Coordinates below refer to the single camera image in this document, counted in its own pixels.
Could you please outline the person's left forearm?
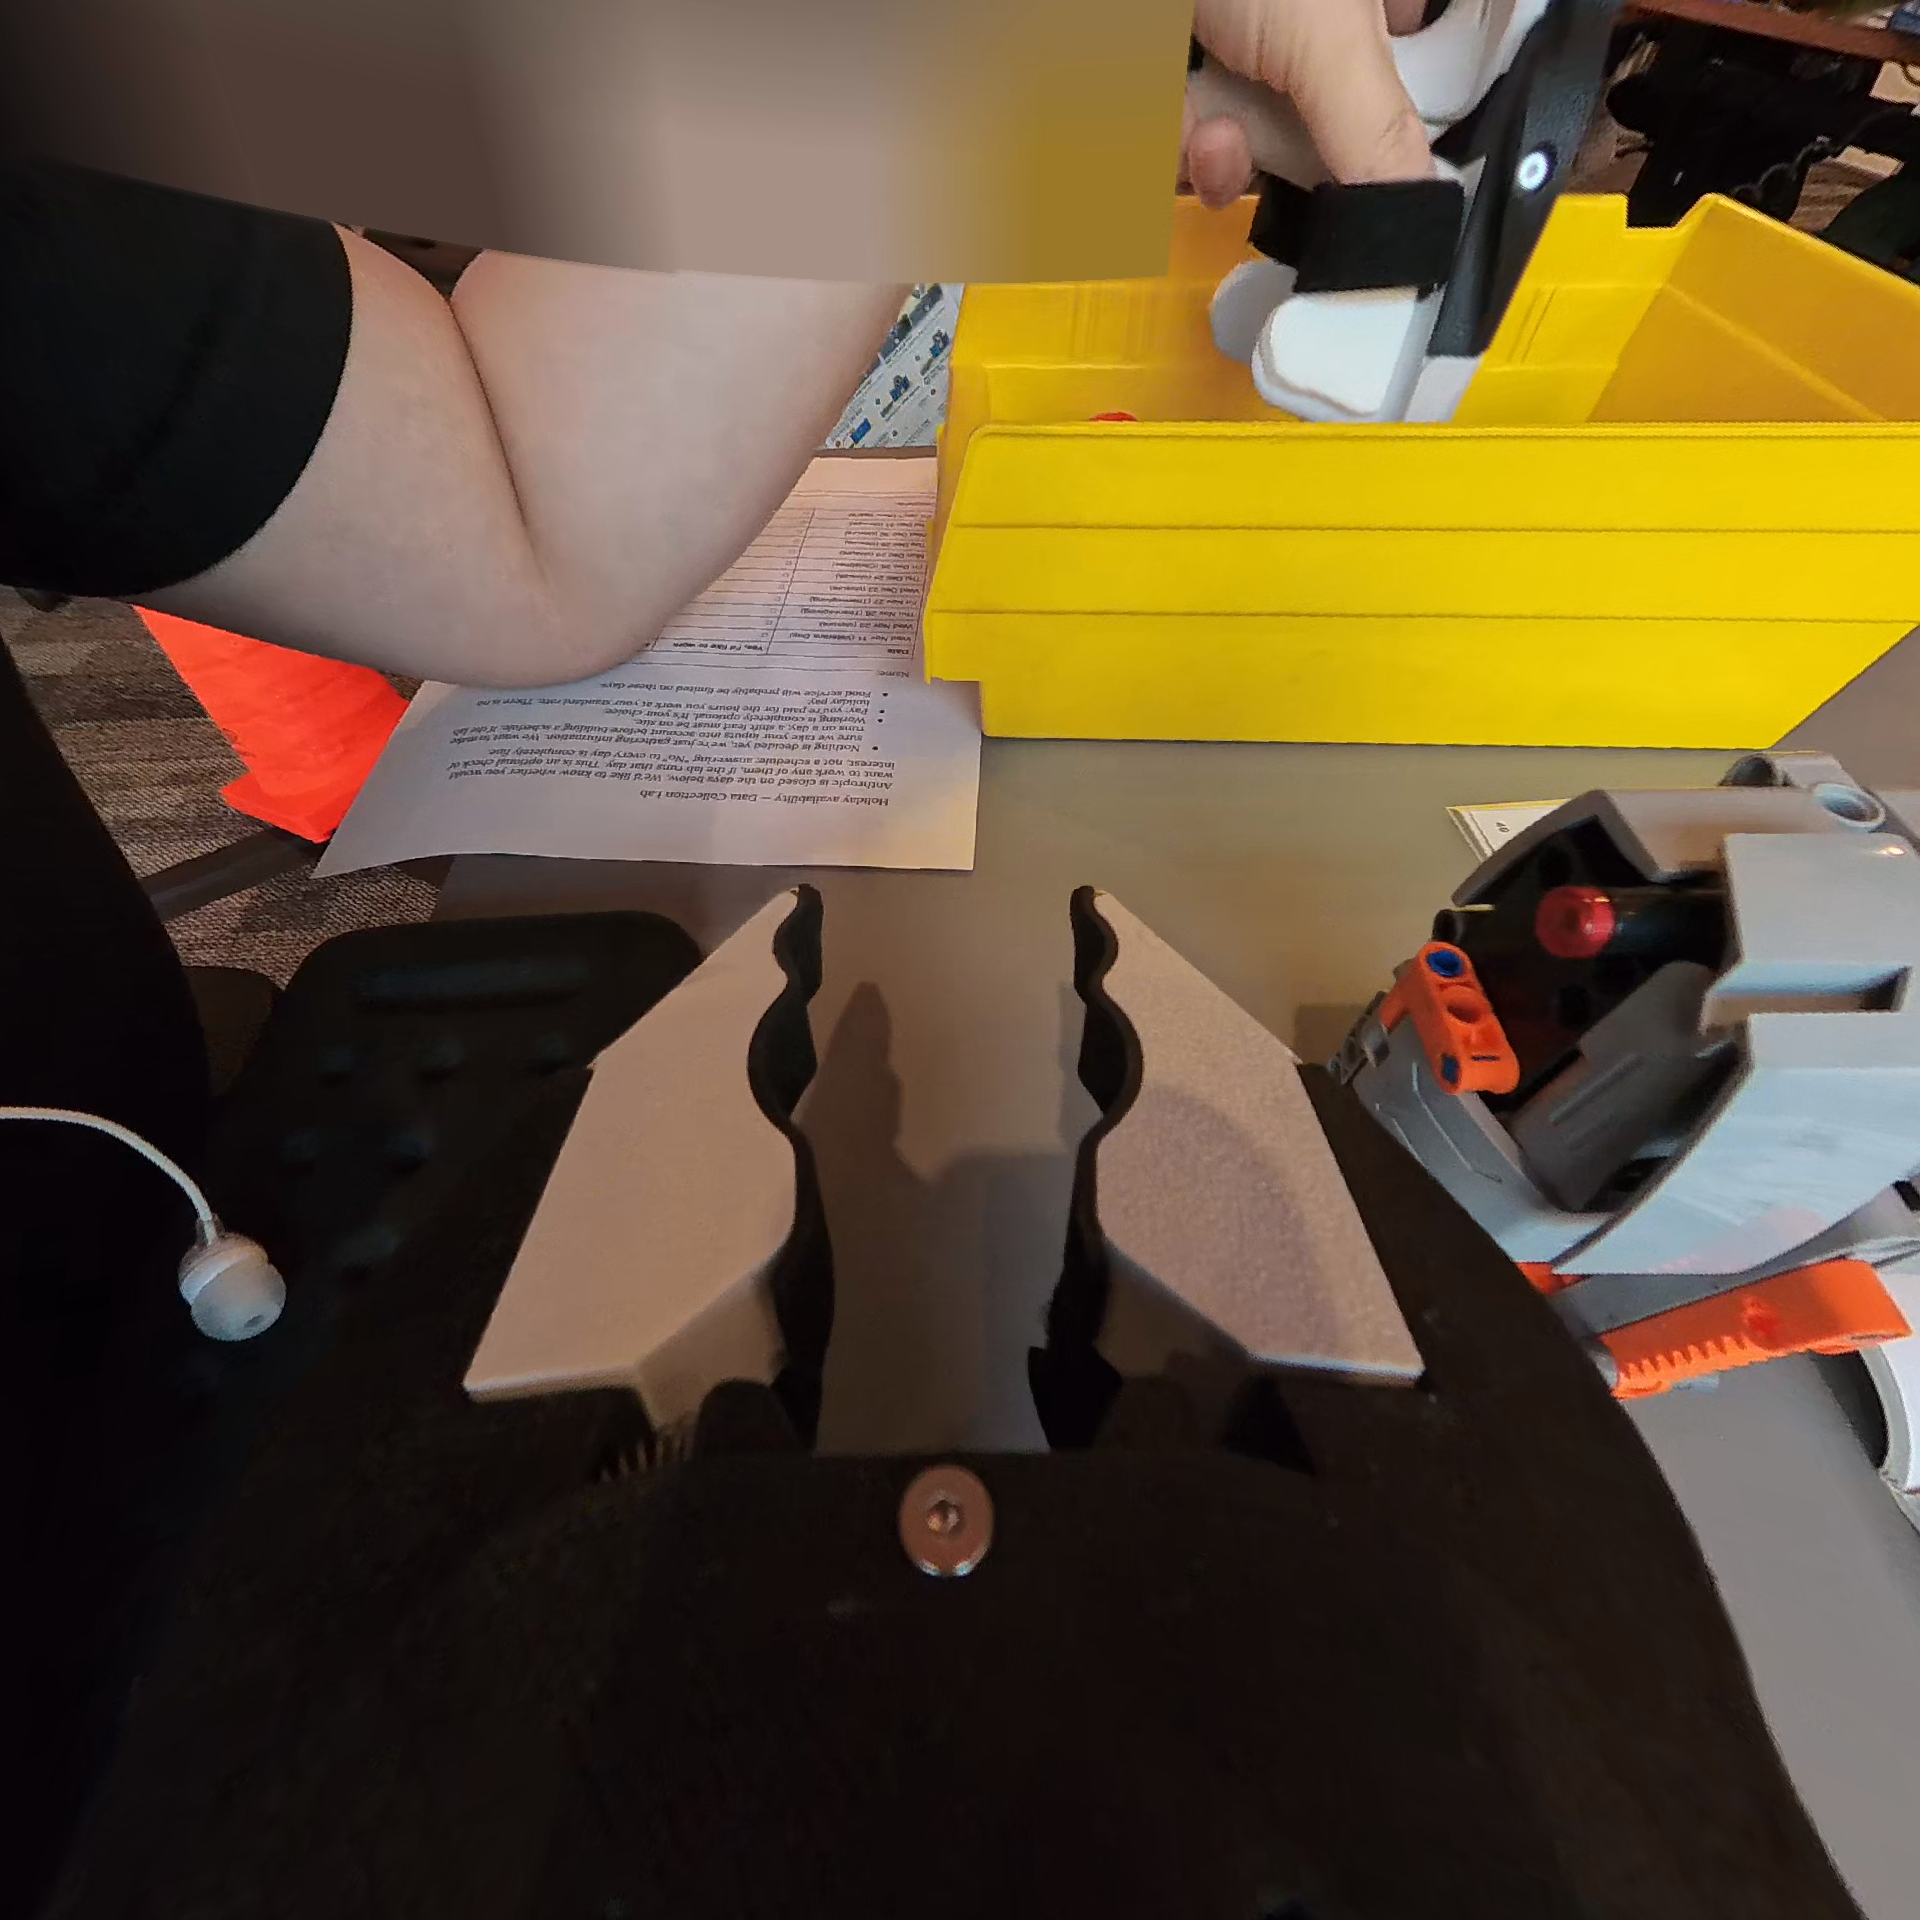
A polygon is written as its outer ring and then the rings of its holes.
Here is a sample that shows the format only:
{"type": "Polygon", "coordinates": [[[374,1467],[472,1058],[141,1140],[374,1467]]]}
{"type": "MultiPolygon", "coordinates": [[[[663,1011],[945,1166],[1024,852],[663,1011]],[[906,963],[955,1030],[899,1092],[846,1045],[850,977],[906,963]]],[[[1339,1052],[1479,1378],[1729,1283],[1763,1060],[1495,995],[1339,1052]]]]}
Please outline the person's left forearm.
{"type": "Polygon", "coordinates": [[[338,229],[351,341],[277,514],[155,609],[415,681],[633,659],[816,458],[903,283],[480,254],[443,299],[338,229]]]}

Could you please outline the printed paper sheet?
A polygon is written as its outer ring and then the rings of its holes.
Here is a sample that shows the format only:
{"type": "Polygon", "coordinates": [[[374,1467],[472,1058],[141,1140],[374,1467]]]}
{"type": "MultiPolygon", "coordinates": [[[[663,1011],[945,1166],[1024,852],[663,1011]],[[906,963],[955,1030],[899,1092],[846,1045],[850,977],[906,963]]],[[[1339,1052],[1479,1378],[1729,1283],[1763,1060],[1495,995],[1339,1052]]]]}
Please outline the printed paper sheet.
{"type": "Polygon", "coordinates": [[[635,659],[427,684],[322,875],[515,854],[966,874],[976,693],[925,681],[930,455],[831,455],[635,659]]]}

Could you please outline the person's left hand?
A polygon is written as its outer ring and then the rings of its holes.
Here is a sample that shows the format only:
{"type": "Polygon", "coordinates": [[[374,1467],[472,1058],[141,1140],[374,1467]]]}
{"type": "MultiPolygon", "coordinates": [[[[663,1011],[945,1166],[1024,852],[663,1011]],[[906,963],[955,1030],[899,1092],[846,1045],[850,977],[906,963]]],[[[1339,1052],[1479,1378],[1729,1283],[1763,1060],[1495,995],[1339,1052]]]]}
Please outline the person's left hand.
{"type": "Polygon", "coordinates": [[[1415,35],[1426,2],[1198,2],[1190,33],[1214,67],[1190,75],[1179,187],[1223,209],[1273,170],[1275,140],[1298,124],[1344,186],[1433,177],[1423,124],[1389,41],[1415,35]]]}

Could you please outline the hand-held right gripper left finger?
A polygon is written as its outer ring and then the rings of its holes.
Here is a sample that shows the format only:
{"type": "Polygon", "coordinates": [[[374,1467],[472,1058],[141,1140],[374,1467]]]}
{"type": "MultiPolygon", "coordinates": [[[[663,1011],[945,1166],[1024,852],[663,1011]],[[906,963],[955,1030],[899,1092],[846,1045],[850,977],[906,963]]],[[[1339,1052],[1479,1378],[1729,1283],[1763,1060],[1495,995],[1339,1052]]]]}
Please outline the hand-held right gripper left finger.
{"type": "Polygon", "coordinates": [[[790,887],[592,1063],[463,1377],[471,1402],[623,1390],[655,1433],[731,1380],[816,1439],[830,1235],[794,1108],[821,893],[790,887]]]}

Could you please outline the yellow plastic bin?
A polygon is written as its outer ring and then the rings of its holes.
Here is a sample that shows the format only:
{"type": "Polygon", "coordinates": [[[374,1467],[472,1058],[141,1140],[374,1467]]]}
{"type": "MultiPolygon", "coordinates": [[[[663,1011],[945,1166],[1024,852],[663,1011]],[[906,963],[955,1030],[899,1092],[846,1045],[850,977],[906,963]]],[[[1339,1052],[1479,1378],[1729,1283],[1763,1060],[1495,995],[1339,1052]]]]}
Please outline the yellow plastic bin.
{"type": "Polygon", "coordinates": [[[984,735],[1754,750],[1914,628],[1914,285],[1560,198],[1454,421],[1294,423],[1211,341],[1248,222],[966,290],[922,659],[984,735]]]}

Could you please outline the white desk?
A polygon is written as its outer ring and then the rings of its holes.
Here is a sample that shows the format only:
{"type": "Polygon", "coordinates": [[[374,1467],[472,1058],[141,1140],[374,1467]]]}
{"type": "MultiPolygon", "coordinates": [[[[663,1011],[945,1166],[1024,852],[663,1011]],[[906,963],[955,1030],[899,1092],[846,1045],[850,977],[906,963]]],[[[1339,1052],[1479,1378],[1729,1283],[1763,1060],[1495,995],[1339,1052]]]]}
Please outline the white desk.
{"type": "MultiPolygon", "coordinates": [[[[992,739],[971,874],[465,854],[435,919],[626,908],[712,949],[814,883],[821,1069],[802,1113],[835,1284],[823,1447],[1033,1451],[1024,1358],[1095,1115],[1073,1071],[1073,887],[1114,893],[1323,1063],[1471,871],[1451,803],[1703,786],[1727,758],[992,739]]],[[[1914,1915],[1914,1532],[1866,1459],[1859,1366],[1777,1359],[1621,1412],[1707,1557],[1863,1914],[1914,1915]]]]}

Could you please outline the person's black shirt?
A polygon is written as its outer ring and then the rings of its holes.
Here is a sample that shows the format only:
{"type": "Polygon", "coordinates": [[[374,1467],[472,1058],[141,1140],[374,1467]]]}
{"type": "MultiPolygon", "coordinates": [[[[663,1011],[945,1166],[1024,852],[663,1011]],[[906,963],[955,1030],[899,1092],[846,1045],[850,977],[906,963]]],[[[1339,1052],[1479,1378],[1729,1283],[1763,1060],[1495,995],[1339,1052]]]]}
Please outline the person's black shirt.
{"type": "MultiPolygon", "coordinates": [[[[5,588],[147,602],[289,494],[344,371],[333,229],[5,159],[5,588]]],[[[139,879],[5,659],[5,1101],[191,1166],[208,1052],[139,879]]],[[[113,1365],[177,1314],[186,1204],[122,1145],[5,1122],[5,1915],[56,1873],[128,1572],[113,1365]]]]}

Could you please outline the illustrated printed leaflet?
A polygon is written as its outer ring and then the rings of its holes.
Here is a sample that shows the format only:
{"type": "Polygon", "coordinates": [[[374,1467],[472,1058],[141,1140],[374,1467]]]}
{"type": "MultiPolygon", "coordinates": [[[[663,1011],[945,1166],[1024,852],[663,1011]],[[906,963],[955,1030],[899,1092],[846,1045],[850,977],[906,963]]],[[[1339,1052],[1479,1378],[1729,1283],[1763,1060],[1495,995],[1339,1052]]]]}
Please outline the illustrated printed leaflet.
{"type": "Polygon", "coordinates": [[[823,450],[930,449],[938,438],[965,290],[960,283],[909,290],[823,450]]]}

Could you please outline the white wired earbud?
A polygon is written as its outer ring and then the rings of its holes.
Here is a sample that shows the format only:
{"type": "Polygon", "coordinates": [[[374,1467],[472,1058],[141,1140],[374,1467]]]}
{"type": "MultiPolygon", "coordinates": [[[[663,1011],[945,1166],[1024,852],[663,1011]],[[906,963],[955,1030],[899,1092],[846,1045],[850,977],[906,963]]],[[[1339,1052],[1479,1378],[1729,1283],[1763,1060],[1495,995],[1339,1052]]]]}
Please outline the white wired earbud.
{"type": "Polygon", "coordinates": [[[203,1187],[153,1140],[119,1119],[90,1111],[1,1107],[1,1122],[42,1122],[117,1140],[141,1157],[185,1198],[197,1239],[177,1263],[177,1293],[203,1338],[245,1341],[266,1332],[286,1308],[286,1283],[254,1237],[227,1231],[203,1187]]]}

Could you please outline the orange floor cone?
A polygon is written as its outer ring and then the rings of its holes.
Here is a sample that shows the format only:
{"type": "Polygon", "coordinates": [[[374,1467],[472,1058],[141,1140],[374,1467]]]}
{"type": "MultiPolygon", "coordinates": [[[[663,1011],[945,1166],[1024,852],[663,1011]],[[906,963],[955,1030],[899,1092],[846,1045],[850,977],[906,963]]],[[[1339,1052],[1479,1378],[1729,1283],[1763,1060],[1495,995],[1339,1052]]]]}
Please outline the orange floor cone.
{"type": "Polygon", "coordinates": [[[407,698],[357,663],[150,609],[135,614],[241,761],[223,803],[305,844],[328,841],[386,750],[407,698]]]}

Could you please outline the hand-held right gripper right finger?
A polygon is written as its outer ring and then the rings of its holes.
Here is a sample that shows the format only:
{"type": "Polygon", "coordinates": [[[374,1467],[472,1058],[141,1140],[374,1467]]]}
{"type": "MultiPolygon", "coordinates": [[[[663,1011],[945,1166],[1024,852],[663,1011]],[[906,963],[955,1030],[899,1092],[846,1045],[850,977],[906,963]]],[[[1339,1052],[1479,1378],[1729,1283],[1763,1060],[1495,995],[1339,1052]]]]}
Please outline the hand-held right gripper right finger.
{"type": "Polygon", "coordinates": [[[1070,926],[1095,1115],[1027,1353],[1047,1442],[1087,1449],[1128,1385],[1225,1433],[1282,1377],[1416,1385],[1298,1055],[1112,893],[1075,887],[1070,926]]]}

